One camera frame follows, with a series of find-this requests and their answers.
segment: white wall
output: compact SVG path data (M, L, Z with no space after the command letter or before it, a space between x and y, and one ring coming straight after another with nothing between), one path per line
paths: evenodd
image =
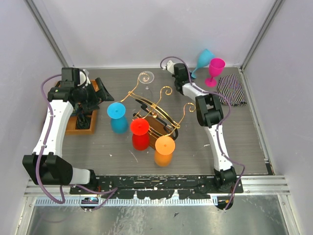
M313 1L286 1L246 70L271 160L313 230Z
M34 0L69 64L196 64L208 48L241 65L274 0Z
M0 1L0 234L16 229L29 179L22 158L31 154L46 108L40 83L61 64L24 1Z

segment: pink wine glass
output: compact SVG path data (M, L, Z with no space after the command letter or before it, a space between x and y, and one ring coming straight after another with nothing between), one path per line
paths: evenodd
M221 58L214 58L211 60L210 65L209 65L209 73L211 77L208 77L205 80L205 84L208 87L215 87L217 82L214 79L214 77L219 76L225 67L225 61L222 60Z

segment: gray table surface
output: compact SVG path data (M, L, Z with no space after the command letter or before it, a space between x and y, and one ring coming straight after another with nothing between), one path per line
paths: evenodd
M100 77L109 93L116 101L123 99L127 92L136 85L137 77L142 71L151 71L155 75L149 84L153 93L153 100L159 98L159 91L163 86L173 88L170 96L165 96L160 106L166 110L174 120L180 120L182 108L191 99L182 96L175 90L174 78L167 71L161 69L92 69L89 70L90 79ZM235 73L239 77L237 68L225 68L222 76ZM197 85L209 90L204 84L208 76L207 69L197 72ZM145 85L140 84L137 94L148 94ZM96 131L88 136L65 136L63 143L63 158L74 167L94 169L96 174L213 174L213 155L208 144L208 137L199 126L196 112L187 113L179 129L173 160L167 167L159 167L154 162L154 150L136 151L132 146L132 133L115 134L111 130L107 107L111 102L103 102L98 112ZM128 98L126 118L129 124L133 113L140 108L133 99ZM224 138L229 156L246 165L246 174L266 174L264 155L259 145L256 129L252 120L249 106L232 108L229 119L224 122ZM235 165L237 174L242 170Z

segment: metal frame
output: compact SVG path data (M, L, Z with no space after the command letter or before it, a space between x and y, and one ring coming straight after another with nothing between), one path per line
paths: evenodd
M27 233L30 219L34 211L35 202L36 202L35 197L25 198L25 206L22 211L22 215L20 217L19 224L16 229L16 233L15 233L16 235L24 235Z
M36 4L33 0L24 0L26 5L28 6L29 10L33 14L35 20L38 23L38 26L42 30L43 34L47 38L49 44L51 45L53 51L55 52L56 56L60 60L63 67L68 67L68 63L65 59L65 57L62 54L62 51L60 50L59 46L57 45L56 41L54 40L54 37L52 36L49 28L47 27L44 19L42 18L39 10L37 9Z
M290 195L289 188L284 176L281 175L255 175L255 176L243 176L242 184L244 193L236 193L236 195ZM45 186L47 190L52 194L59 194L59 186ZM63 186L63 192L66 197L83 197L94 196L95 194L70 194L70 186ZM25 191L25 197L45 197L41 188L35 185L32 180L29 180ZM211 196L227 196L229 193L210 193Z
M283 5L283 3L285 2L285 0L275 0L272 8L270 9L268 16L266 17L258 35L256 36L248 54L246 55L243 65L240 67L240 69L242 71L244 71L251 59L251 57L253 56L256 48L259 46L261 40L264 38L266 32L268 31L271 23L273 22L275 16L277 15L279 9L281 8L281 6Z
M265 160L265 162L271 163L270 158L269 158L270 153L269 153L269 150L267 148L268 142L267 142L265 136L263 135L263 131L262 131L263 127L259 122L259 118L258 118L259 114L258 114L258 111L257 111L256 106L255 106L255 100L253 98L251 88L250 88L249 82L248 82L247 77L246 77L246 73L244 71L242 71L241 69L239 69L239 73L241 75L242 82L243 82L243 85L245 88L246 97L248 99L248 103L249 103L249 107L250 107L250 112L252 114L254 126L255 126L257 133L258 133L258 136L259 136L260 146L261 146L261 149L263 150L263 153L264 153L264 157L265 157L264 160Z
M290 191L287 186L287 182L284 176L272 176L272 175L255 175L255 176L243 176L242 184L244 193L236 193L236 196L240 195L278 195L279 203L282 208L282 212L285 218L285 222L290 234L300 234L296 221L293 217L291 205L289 202ZM53 194L59 193L58 186L46 186ZM97 195L81 194L71 195L69 194L69 186L64 187L64 193L66 195L65 204L56 204L48 199L41 189L35 185L31 180L28 182L25 198L26 205L24 207L20 223L17 229L17 235L27 233L27 229L30 223L30 219L33 213L34 206L80 206L80 200L82 197L97 197ZM179 200L175 195L168 200L139 200L136 197L134 199L110 199L105 206L107 207L120 207L120 206L213 206L216 203L217 196L229 196L228 193L216 193L210 194L212 199L198 199L198 200Z
M48 29L45 21L43 20L41 14L39 13L35 3L33 0L24 0L29 7L30 11L34 15L38 25L42 29L44 35L46 36L48 42L50 43L51 47L53 48L54 52L56 53L57 57L59 58L60 62L64 67L68 67L68 63L66 62L65 57L62 54L62 51L58 47L56 41L54 40L50 30ZM249 64L249 61L251 60L253 54L255 53L257 47L259 46L261 40L264 38L267 30L269 29L273 19L277 15L279 9L281 8L283 2L285 0L275 0L269 14L267 15L257 37L255 38L246 58L244 59L243 64L239 67L239 72L242 76L243 84L245 87L246 95L248 102L250 104L250 110L252 113L252 117L255 123L256 130L258 132L259 138L260 138L260 145L265 155L265 161L269 161L269 150L267 149L267 141L263 135L262 132L262 126L260 125L259 119L258 119L258 112L255 108L255 102L253 99L253 96L251 94L251 89L249 87L248 79L245 74L245 69L247 65ZM238 193L236 195L278 195L278 200L285 218L285 222L288 228L288 231L290 234L298 235L300 234L299 228L296 223L296 219L294 217L292 206L291 206L291 199L290 199L290 191L287 186L287 182L285 180L284 176L243 176L242 177L242 184L244 188L244 193ZM46 186L46 188L53 194L59 193L59 188L56 186ZM83 196L91 196L88 195L71 195L69 194L70 187L64 187L64 194L68 199L69 202L75 203L77 205L77 198L83 197ZM211 194L212 197L214 196L223 196L223 195L229 195L229 194ZM54 205L50 199L43 199L38 197L45 197L44 193L41 191L41 189L34 185L32 181L28 182L26 191L25 191L25 207L22 212L19 224L17 226L17 235L22 235L27 233L27 229L29 226L29 222L33 213L33 208L36 205L36 203L40 202L41 206L43 205ZM119 199L110 199L108 202L108 206L121 206L121 205L131 205L136 204L137 202L135 200L137 199L129 199L129 200L120 200L115 201ZM160 200L140 200L140 203L145 204L147 206L155 206L159 203ZM197 200L197 204L205 205L208 202Z

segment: metal floor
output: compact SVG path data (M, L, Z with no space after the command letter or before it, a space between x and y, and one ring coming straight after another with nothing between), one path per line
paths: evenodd
M163 86L173 88L170 96L164 95L160 103L165 111L176 121L183 114L183 106L191 99L182 96L175 90L174 78L167 71L161 69L92 69L89 70L90 79L100 77L109 93L116 101L123 99L128 91L136 85L137 77L142 71L151 71L155 75L149 84L153 93L153 100L159 98L159 91ZM225 68L222 76L235 73L237 68ZM208 76L207 69L197 72L198 86L209 90L204 84ZM135 93L141 95L145 85L139 84ZM154 150L150 147L146 151L136 151L132 146L132 133L128 131L119 135L113 133L107 107L111 102L103 102L98 112L96 131L88 136L65 136L63 143L63 158L73 167L94 169L96 174L213 174L213 155L208 137L199 126L196 112L186 113L186 117L179 129L173 160L168 167L159 167L154 163ZM140 108L133 99L128 98L126 118L129 124L133 113ZM224 114L228 107L223 106ZM264 155L260 148L258 135L254 127L249 106L232 108L229 119L224 123L224 138L229 156L246 165L246 174L267 174ZM236 166L239 174L241 167Z
M92 213L84 213L77 205L35 206L27 234L287 235L289 233L278 197L258 195L236 196L233 207L227 212L215 206L200 205L105 206Z

